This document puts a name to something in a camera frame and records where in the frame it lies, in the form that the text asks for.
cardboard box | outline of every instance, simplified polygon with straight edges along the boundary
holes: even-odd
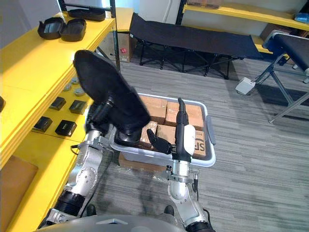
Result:
[[[137,40],[131,38],[128,33],[118,33],[119,58],[121,62],[129,63],[131,61]],[[99,47],[108,56],[109,59],[115,60],[114,38],[112,32],[104,38]]]
[[[149,171],[149,172],[162,172],[166,170],[166,167],[163,167],[163,166],[126,160],[122,152],[120,152],[119,154],[118,161],[121,167],[133,168],[133,169]]]
[[[5,231],[14,216],[38,168],[11,156],[1,170],[1,231]]]
[[[206,157],[206,147],[205,147],[205,137],[204,132],[195,131],[195,149],[193,158],[194,159],[203,159]]]
[[[289,27],[281,26],[281,25],[276,25],[272,23],[267,23],[266,27],[264,30],[261,32],[260,37],[263,41],[266,40],[266,38],[274,31],[281,31],[283,33],[290,34],[293,30]]]
[[[167,100],[146,96],[140,96],[140,99],[147,107],[151,120],[162,125],[166,117]]]
[[[171,144],[175,144],[175,131],[176,127],[170,127],[165,125],[158,125],[156,129],[156,134],[158,137],[169,141]],[[195,149],[193,158],[203,159],[206,157],[206,144],[204,132],[195,131]]]
[[[197,131],[204,130],[201,107],[186,104],[185,109],[189,117],[189,124],[194,126]],[[177,102],[168,102],[164,125],[175,127],[178,111],[179,104]]]
[[[150,121],[146,126],[143,127],[140,137],[140,145],[142,146],[142,148],[151,148],[151,143],[148,139],[147,130],[151,129],[155,134],[157,125],[158,123]]]
[[[158,125],[156,128],[156,135],[162,139],[167,140],[171,144],[175,144],[175,131],[176,127]]]

small black box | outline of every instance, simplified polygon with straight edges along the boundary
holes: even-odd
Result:
[[[54,110],[60,110],[64,104],[66,103],[66,100],[62,97],[57,97],[54,102],[49,106],[50,109]]]
[[[75,122],[62,120],[59,126],[56,128],[55,132],[58,135],[71,137],[76,127],[77,125]]]
[[[70,106],[69,110],[73,114],[82,115],[85,112],[86,108],[87,108],[87,102],[74,100],[72,105]]]
[[[52,124],[52,120],[48,117],[41,117],[39,121],[32,128],[33,131],[45,132]]]

white device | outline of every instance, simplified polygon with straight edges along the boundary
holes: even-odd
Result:
[[[255,82],[250,80],[247,77],[244,77],[236,86],[236,90],[238,93],[242,94],[242,95],[246,95],[248,94],[251,89],[253,89],[255,86]]]
[[[183,146],[186,152],[192,156],[195,149],[195,128],[190,124],[184,127]]]

robotic hand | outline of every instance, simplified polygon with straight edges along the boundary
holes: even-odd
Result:
[[[176,145],[154,135],[151,129],[147,130],[151,144],[159,151],[172,154],[173,167],[167,166],[167,179],[170,181],[168,193],[175,203],[183,226],[189,232],[213,231],[205,211],[189,194],[187,184],[193,182],[193,189],[197,190],[197,173],[194,180],[189,178],[191,156],[195,149],[195,128],[189,124],[185,104],[178,98],[179,112],[177,114],[175,139]]]

black cot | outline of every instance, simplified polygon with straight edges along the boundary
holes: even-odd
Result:
[[[161,69],[163,69],[164,62],[166,61],[180,72],[206,68],[205,76],[209,69],[212,68],[218,71],[225,79],[228,79],[228,70],[227,74],[224,74],[219,69],[216,69],[214,65],[223,62],[228,62],[229,65],[229,62],[235,59],[261,58],[250,35],[239,35],[229,32],[202,30],[181,25],[145,21],[136,13],[132,16],[130,33],[142,43],[140,65],[159,60]],[[159,54],[151,47],[154,44],[163,46],[163,54]],[[158,56],[142,61],[145,47],[155,51]],[[168,53],[168,47],[180,48],[180,50],[177,49]],[[185,55],[187,52],[194,53],[205,62],[205,65],[185,70]],[[207,61],[197,52],[213,54],[211,61]],[[176,53],[183,53],[184,55],[182,68],[179,68],[169,60],[169,57],[174,56]]]

